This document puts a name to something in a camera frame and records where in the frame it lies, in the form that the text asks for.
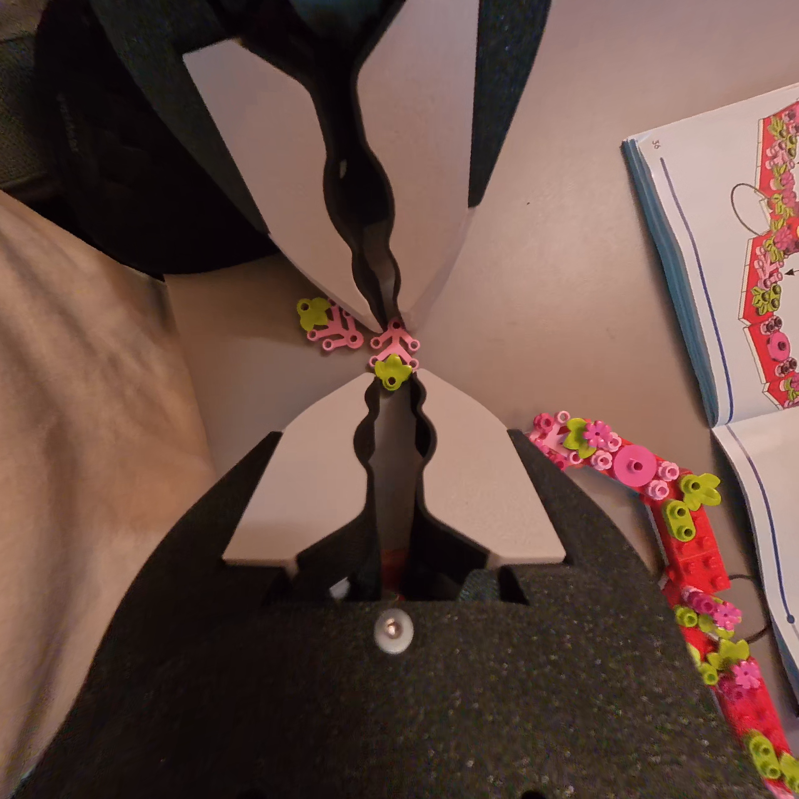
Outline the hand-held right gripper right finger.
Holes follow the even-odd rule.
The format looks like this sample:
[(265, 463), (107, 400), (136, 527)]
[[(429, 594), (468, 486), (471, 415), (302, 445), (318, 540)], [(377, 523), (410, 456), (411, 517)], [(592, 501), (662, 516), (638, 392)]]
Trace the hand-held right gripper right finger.
[(563, 545), (504, 424), (429, 370), (414, 377), (434, 434), (421, 474), (432, 520), (476, 545), (488, 567), (562, 563)]

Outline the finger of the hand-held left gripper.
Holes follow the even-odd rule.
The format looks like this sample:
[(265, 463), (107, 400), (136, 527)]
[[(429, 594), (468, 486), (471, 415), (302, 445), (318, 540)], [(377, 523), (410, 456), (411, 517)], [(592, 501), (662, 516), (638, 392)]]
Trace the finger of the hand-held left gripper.
[(421, 322), (446, 284), (468, 206), (479, 2), (355, 2), (354, 90), (385, 175), (396, 302)]
[(274, 244), (317, 288), (379, 331), (356, 287), (352, 245), (325, 204), (327, 152), (311, 95), (234, 39), (188, 53), (184, 63)]

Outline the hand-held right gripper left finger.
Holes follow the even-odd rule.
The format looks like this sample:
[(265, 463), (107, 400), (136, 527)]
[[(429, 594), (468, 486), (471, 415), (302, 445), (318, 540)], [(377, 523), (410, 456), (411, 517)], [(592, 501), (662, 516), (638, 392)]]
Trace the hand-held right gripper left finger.
[(225, 550), (227, 563), (298, 567), (302, 552), (364, 509), (367, 473), (353, 442), (373, 380), (354, 378), (286, 426)]

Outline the pink coral brick piece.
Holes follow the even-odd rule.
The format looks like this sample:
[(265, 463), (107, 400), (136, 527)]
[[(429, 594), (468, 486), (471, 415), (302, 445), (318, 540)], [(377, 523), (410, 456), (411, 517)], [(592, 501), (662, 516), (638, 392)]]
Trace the pink coral brick piece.
[(331, 352), (341, 347), (352, 350), (360, 349), (365, 342), (363, 333), (356, 326), (356, 319), (347, 310), (342, 310), (333, 300), (325, 311), (327, 315), (324, 325), (315, 325), (306, 332), (306, 337), (313, 343), (320, 343), (322, 350)]
[(408, 365), (414, 372), (419, 368), (416, 353), (420, 349), (420, 342), (405, 329), (403, 321), (398, 316), (389, 320), (386, 331), (373, 336), (369, 345), (375, 352), (368, 361), (370, 368), (374, 368), (377, 362), (385, 361), (391, 355), (397, 355), (403, 364)]

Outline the black bag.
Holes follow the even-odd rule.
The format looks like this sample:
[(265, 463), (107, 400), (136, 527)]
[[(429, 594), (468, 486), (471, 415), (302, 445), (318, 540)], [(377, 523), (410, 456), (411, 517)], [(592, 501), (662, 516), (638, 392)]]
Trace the black bag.
[(278, 253), (183, 55), (246, 2), (2, 2), (2, 187), (145, 275)]

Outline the open instruction booklet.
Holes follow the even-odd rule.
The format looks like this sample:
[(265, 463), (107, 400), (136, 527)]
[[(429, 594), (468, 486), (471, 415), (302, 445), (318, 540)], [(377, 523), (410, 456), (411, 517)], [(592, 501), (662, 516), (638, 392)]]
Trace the open instruction booklet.
[(798, 667), (798, 86), (626, 139), (711, 431)]

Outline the beige cloth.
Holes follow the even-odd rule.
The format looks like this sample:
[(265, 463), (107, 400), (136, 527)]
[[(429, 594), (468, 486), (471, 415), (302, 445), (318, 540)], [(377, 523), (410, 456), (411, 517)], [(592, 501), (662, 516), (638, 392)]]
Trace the beige cloth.
[(216, 482), (164, 286), (1, 197), (1, 787)]

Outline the red floral brick frame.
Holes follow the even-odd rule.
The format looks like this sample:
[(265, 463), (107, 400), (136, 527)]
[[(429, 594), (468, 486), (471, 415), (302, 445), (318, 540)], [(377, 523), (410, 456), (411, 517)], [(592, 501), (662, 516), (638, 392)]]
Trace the red floral brick frame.
[(695, 474), (601, 420), (567, 411), (536, 415), (526, 437), (561, 470), (591, 469), (638, 496), (663, 556), (658, 585), (698, 674), (765, 787), (775, 797), (797, 797), (797, 758), (749, 640), (737, 636), (742, 613), (721, 595), (732, 577), (706, 513), (722, 501), (720, 479)]

